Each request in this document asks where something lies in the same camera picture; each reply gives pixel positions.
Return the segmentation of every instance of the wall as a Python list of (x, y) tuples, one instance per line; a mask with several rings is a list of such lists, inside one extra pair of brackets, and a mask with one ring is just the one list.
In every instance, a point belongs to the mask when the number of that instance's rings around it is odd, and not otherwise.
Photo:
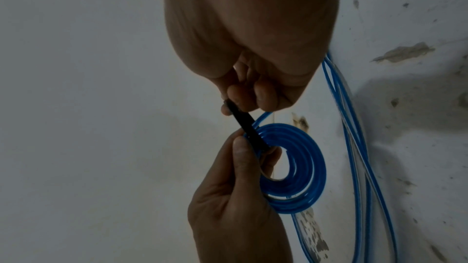
[[(173, 53), (162, 9), (0, 0), (1, 262), (196, 261), (186, 207), (237, 124)], [(402, 262), (467, 260), (467, 16), (468, 0), (341, 0), (331, 51), (364, 120)], [(293, 123), (292, 112), (328, 166), (313, 220), (329, 250), (317, 256), (349, 262), (351, 178), (320, 71), (275, 121)], [(374, 217), (374, 261), (389, 262)]]

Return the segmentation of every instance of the person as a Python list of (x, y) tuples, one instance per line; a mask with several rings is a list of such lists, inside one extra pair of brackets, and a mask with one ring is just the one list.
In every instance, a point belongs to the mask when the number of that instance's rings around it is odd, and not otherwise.
[[(164, 0), (171, 43), (184, 64), (242, 111), (290, 107), (324, 58), (338, 0)], [(224, 105), (221, 111), (229, 115)], [(188, 209), (202, 263), (292, 262), (286, 231), (259, 185), (280, 148), (257, 159), (231, 135)]]

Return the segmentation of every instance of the hand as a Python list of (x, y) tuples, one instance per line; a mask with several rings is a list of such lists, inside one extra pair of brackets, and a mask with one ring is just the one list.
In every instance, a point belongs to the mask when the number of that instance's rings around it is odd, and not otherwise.
[(303, 93), (325, 56), (337, 8), (338, 0), (165, 0), (165, 17), (179, 57), (223, 100), (272, 112)]
[(189, 205), (200, 262), (293, 261), (283, 223), (259, 183), (260, 168), (270, 176), (280, 156), (274, 148), (259, 162), (242, 130), (224, 143)]

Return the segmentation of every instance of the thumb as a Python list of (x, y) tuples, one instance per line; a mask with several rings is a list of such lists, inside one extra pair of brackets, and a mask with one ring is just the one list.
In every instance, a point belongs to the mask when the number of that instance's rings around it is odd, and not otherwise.
[(233, 195), (261, 194), (260, 163), (249, 141), (237, 137), (233, 142), (233, 164), (235, 184)]

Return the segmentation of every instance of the white surface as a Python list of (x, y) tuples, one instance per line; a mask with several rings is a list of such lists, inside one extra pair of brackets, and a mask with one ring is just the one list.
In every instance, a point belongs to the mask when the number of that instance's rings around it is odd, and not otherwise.
[[(431, 245), (464, 262), (468, 110), (457, 97), (468, 92), (468, 0), (358, 1), (341, 0), (331, 50), (356, 95), (402, 262), (440, 262)], [(0, 0), (0, 24), (0, 262), (196, 261), (186, 207), (237, 124), (175, 56), (162, 0)], [(435, 51), (370, 62), (418, 42)], [(322, 261), (350, 262), (351, 178), (321, 71), (275, 121), (291, 123), (291, 112), (327, 162), (313, 207), (330, 248)], [(374, 261), (388, 262), (374, 217)]]

